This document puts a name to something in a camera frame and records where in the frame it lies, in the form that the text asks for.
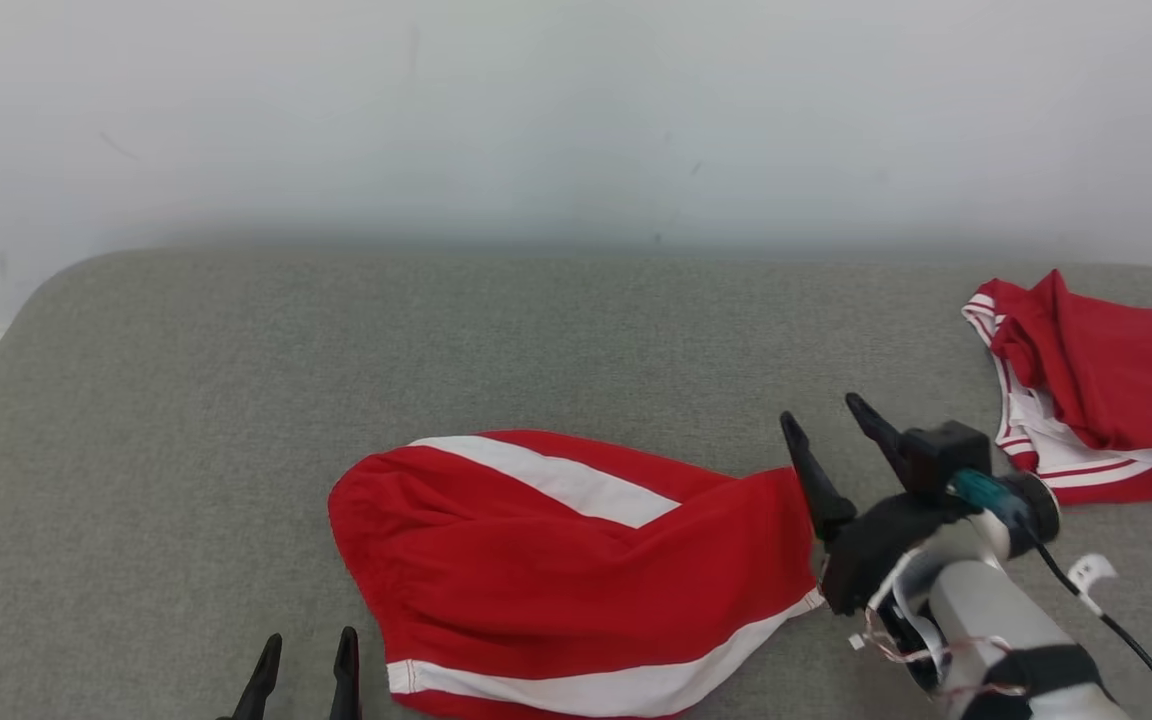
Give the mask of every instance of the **gray table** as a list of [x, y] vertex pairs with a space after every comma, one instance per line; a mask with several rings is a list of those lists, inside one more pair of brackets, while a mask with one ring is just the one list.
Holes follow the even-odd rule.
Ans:
[[[861, 506], [895, 479], [850, 420], [992, 430], [998, 387], [958, 308], [1046, 266], [376, 258], [344, 251], [108, 256], [29, 301], [0, 348], [0, 717], [210, 719], [266, 635], [270, 720], [325, 717], [340, 626], [376, 627], [325, 497], [417, 437], [550, 429], [725, 473], [785, 464], [790, 407]], [[1152, 305], [1152, 270], [1069, 266], [1075, 291]], [[1053, 546], [1124, 575], [1102, 606], [1152, 651], [1152, 505], [1082, 507]], [[1100, 662], [1136, 717], [1152, 676], [1037, 560], [1018, 583]], [[794, 620], [692, 711], [708, 719], [924, 719], [904, 672], [855, 653], [854, 621]]]

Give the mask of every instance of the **robotic arm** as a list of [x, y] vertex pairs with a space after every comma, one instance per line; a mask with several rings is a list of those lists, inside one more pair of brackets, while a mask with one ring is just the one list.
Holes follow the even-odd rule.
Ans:
[[1043, 480], [993, 477], [988, 438], [967, 425], [900, 433], [859, 395], [846, 401], [905, 488], [859, 516], [794, 415], [781, 429], [826, 552], [824, 597], [865, 620], [854, 646], [903, 664], [948, 720], [1127, 720], [1087, 651], [1002, 569], [1056, 538]]

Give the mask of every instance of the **red and white clothing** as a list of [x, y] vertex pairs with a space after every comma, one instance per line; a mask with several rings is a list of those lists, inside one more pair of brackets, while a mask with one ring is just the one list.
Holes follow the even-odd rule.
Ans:
[[1061, 502], [1152, 500], [1152, 309], [988, 281], [963, 316], [995, 356], [998, 447]]
[[366, 457], [328, 511], [391, 694], [433, 715], [676, 715], [823, 605], [791, 469], [511, 430]]

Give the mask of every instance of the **wire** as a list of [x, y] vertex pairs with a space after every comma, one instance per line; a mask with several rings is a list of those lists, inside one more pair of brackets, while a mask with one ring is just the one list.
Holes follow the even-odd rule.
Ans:
[[[1038, 555], [1043, 556], [1043, 562], [1046, 562], [1047, 568], [1052, 570], [1052, 574], [1056, 575], [1056, 578], [1060, 579], [1061, 584], [1064, 585], [1069, 592], [1074, 593], [1075, 597], [1082, 597], [1083, 591], [1078, 589], [1078, 585], [1074, 584], [1074, 579], [1069, 579], [1068, 575], [1064, 575], [1064, 573], [1061, 571], [1060, 564], [1056, 564], [1056, 560], [1053, 559], [1052, 553], [1047, 551], [1047, 546], [1044, 546], [1034, 533], [1029, 533], [1029, 537], [1030, 539], [1033, 539], [1034, 547], [1038, 550]], [[1096, 615], [1101, 620], [1101, 623], [1105, 623], [1111, 630], [1114, 630], [1115, 635], [1123, 638], [1124, 643], [1128, 643], [1128, 647], [1132, 649], [1132, 652], [1137, 653], [1140, 660], [1152, 673], [1152, 657], [1149, 657], [1149, 652], [1144, 651], [1144, 647], [1140, 647], [1137, 639], [1135, 639], [1131, 634], [1127, 632], [1123, 629], [1123, 626], [1117, 624], [1117, 621], [1114, 620], [1114, 617], [1106, 615], [1105, 612], [1097, 612]]]

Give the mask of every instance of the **white label tag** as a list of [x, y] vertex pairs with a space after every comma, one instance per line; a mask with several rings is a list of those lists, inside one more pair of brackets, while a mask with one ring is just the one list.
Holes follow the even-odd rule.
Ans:
[[1119, 574], [1106, 556], [1093, 553], [1093, 555], [1079, 558], [1078, 562], [1074, 562], [1074, 567], [1064, 576], [1074, 583], [1081, 593], [1086, 594], [1098, 579], [1116, 578]]

